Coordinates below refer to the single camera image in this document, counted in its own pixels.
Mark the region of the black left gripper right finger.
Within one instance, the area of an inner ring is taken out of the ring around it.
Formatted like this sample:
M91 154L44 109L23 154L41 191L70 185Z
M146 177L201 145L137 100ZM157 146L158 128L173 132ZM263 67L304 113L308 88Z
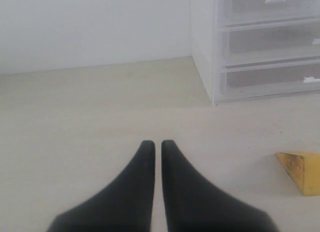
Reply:
M174 140L161 143L161 177L169 232L277 232L264 211L202 176Z

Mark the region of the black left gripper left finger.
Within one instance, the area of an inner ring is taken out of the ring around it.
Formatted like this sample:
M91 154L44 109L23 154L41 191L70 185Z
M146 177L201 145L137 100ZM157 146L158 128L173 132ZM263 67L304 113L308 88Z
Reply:
M121 173L104 189L58 215L49 232L149 232L155 190L155 143L141 142Z

